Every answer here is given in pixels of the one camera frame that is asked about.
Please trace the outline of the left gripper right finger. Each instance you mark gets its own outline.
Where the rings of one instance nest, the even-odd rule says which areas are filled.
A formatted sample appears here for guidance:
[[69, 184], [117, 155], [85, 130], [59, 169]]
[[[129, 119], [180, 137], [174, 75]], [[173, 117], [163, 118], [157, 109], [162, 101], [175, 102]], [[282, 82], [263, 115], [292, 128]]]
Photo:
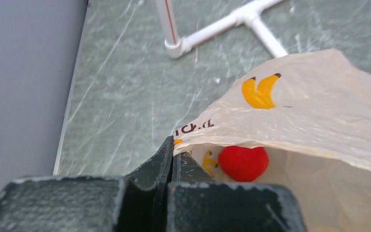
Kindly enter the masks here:
[[275, 184], [217, 182], [188, 154], [173, 158], [170, 232], [305, 232], [299, 203]]

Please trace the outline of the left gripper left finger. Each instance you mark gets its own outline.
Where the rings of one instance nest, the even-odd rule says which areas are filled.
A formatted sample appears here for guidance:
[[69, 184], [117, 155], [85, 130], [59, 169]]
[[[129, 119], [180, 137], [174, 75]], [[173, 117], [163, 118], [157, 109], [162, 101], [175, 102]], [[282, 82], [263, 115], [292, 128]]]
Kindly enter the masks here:
[[0, 192], [0, 232], [163, 232], [174, 140], [126, 176], [34, 176]]

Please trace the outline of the bright red fake apple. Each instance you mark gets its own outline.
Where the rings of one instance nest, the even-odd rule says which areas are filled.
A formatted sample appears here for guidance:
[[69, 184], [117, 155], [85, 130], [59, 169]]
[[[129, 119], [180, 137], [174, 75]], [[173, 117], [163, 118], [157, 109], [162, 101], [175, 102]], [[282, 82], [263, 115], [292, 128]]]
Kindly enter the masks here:
[[269, 165], [269, 157], [263, 147], [228, 146], [219, 152], [217, 160], [222, 171], [237, 182], [258, 179]]

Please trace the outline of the orange plastic bag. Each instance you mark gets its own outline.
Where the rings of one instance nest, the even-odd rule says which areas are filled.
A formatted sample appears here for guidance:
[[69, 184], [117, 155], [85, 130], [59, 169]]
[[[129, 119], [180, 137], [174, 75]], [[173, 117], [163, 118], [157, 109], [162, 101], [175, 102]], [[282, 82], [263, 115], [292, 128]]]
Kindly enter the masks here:
[[174, 138], [221, 182], [221, 148], [265, 147], [257, 181], [289, 188], [309, 231], [371, 232], [371, 74], [338, 50], [266, 61]]

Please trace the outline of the white PVC pipe stand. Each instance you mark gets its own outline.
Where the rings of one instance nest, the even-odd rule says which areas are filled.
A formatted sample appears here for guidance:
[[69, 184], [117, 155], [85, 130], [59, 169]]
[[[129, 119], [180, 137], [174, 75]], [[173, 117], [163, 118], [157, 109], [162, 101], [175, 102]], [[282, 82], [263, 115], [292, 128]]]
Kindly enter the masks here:
[[229, 15], [215, 21], [214, 23], [196, 31], [195, 33], [179, 37], [170, 0], [156, 0], [157, 12], [160, 18], [163, 34], [165, 37], [164, 45], [168, 55], [177, 59], [191, 51], [191, 49], [206, 42], [209, 39], [241, 24], [250, 28], [258, 39], [264, 44], [268, 52], [274, 58], [288, 55], [288, 52], [275, 38], [266, 24], [261, 19], [262, 12], [278, 3], [281, 0], [254, 0], [248, 4], [234, 10]]

